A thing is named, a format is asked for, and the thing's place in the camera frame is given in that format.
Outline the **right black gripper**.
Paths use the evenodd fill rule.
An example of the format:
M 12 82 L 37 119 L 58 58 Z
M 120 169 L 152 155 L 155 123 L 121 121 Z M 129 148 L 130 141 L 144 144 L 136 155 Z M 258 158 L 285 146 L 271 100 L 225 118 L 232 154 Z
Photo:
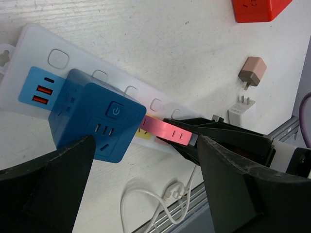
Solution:
M 235 146 L 271 145 L 271 150 L 263 157 L 262 165 L 279 172 L 311 178 L 311 149 L 271 140 L 256 132 L 202 117 L 182 120 L 165 118 L 164 122 L 197 135 L 207 136 L 218 143 Z

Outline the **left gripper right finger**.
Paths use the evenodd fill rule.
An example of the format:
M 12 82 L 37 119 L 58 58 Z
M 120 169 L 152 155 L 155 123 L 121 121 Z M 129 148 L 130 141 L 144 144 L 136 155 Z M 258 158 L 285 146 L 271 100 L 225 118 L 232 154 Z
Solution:
M 262 166 L 206 136 L 197 149 L 215 232 L 310 232 L 310 179 Z

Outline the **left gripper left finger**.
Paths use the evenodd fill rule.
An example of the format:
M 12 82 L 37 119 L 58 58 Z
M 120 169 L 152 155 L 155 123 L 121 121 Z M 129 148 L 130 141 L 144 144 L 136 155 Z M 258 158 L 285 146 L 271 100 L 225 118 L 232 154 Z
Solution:
M 70 233 L 95 154 L 95 139 L 77 141 L 0 172 L 2 233 Z

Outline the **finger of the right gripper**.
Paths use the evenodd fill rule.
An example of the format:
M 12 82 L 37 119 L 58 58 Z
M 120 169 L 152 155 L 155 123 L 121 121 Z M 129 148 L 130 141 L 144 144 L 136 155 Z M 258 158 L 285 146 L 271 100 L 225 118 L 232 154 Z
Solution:
M 175 143 L 173 141 L 169 141 L 167 139 L 163 139 L 160 137 L 157 137 L 157 138 L 160 139 L 161 141 L 171 145 L 186 160 L 189 160 L 189 161 L 193 162 L 194 164 L 200 166 L 200 161 L 198 158 L 198 150 L 197 150 L 196 146 L 192 146 L 192 145 L 185 146 L 182 144 Z

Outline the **pink plug adapter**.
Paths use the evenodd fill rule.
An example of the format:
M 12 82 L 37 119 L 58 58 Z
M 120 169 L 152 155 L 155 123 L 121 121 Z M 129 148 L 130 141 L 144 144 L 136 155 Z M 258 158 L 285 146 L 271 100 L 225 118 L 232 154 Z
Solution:
M 139 129 L 142 129 L 162 139 L 184 146 L 189 144 L 192 137 L 191 132 L 148 115 L 143 118 Z

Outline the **blue cube socket adapter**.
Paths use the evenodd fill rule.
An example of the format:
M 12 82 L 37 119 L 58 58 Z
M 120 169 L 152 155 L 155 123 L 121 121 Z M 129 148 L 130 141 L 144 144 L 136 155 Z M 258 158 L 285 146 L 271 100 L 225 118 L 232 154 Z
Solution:
M 145 117 L 144 105 L 123 91 L 78 69 L 72 69 L 48 121 L 59 149 L 92 135 L 96 160 L 120 162 Z

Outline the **white multicolour power strip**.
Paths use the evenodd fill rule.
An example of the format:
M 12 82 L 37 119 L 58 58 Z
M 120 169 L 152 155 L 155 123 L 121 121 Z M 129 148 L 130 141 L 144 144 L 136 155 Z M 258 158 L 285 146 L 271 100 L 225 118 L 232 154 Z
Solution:
M 70 233 L 94 160 L 118 163 L 131 142 L 174 153 L 149 131 L 198 114 L 35 24 L 1 44 L 0 107 L 47 120 L 56 150 L 0 172 L 3 233 Z M 149 131 L 149 139 L 137 137 Z

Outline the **red cube socket adapter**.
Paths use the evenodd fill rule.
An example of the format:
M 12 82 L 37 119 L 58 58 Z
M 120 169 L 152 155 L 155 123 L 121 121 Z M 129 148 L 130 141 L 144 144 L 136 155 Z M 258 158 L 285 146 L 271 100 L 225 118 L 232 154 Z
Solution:
M 292 0 L 232 0 L 238 23 L 271 22 Z

